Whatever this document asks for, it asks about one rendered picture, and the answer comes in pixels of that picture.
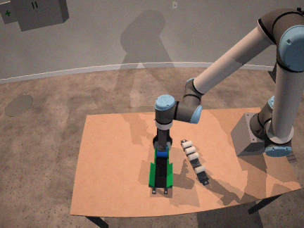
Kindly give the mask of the white plastic bar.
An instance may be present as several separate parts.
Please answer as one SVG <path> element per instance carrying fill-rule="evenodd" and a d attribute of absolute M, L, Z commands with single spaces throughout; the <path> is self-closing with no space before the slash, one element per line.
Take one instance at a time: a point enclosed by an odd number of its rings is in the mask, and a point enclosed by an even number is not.
<path fill-rule="evenodd" d="M 189 159 L 189 160 L 194 160 L 194 159 L 196 159 L 196 158 L 199 158 L 198 153 L 193 153 L 193 154 L 191 154 L 191 155 L 188 155 L 188 159 Z"/>
<path fill-rule="evenodd" d="M 195 170 L 195 173 L 198 174 L 199 172 L 205 171 L 206 168 L 205 168 L 205 165 L 202 165 L 202 166 L 194 168 L 194 170 Z"/>
<path fill-rule="evenodd" d="M 195 147 L 192 146 L 192 147 L 190 147 L 190 148 L 186 148 L 186 149 L 185 149 L 185 154 L 190 154 L 190 153 L 193 153 L 193 152 L 195 152 L 195 151 L 196 151 Z"/>
<path fill-rule="evenodd" d="M 191 141 L 187 141 L 187 142 L 182 143 L 182 148 L 187 148 L 187 147 L 190 147 L 190 146 L 192 146 Z"/>

